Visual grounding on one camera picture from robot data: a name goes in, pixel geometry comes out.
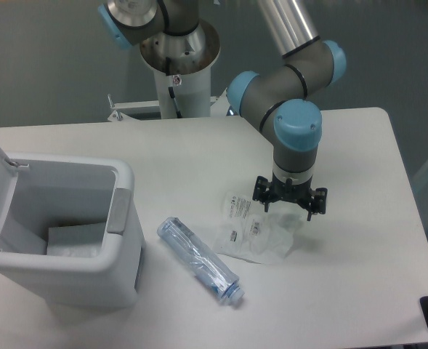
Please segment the clear plastic bottle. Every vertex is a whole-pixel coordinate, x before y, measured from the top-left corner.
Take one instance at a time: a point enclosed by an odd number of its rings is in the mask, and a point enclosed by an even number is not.
[[[235,305],[244,296],[234,274],[197,235],[178,218],[170,217],[157,234],[175,251],[219,301]]]

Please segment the crumpled plastic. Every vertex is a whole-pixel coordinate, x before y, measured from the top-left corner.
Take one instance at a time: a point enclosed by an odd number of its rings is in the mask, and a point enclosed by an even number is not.
[[[228,192],[213,250],[249,262],[281,263],[303,219],[296,205],[273,203],[265,213],[264,206],[250,196]]]

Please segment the trash bin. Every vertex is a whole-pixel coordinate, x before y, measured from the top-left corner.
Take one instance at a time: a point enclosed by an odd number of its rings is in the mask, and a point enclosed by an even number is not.
[[[144,236],[131,167],[0,149],[0,273],[69,305],[137,299]]]

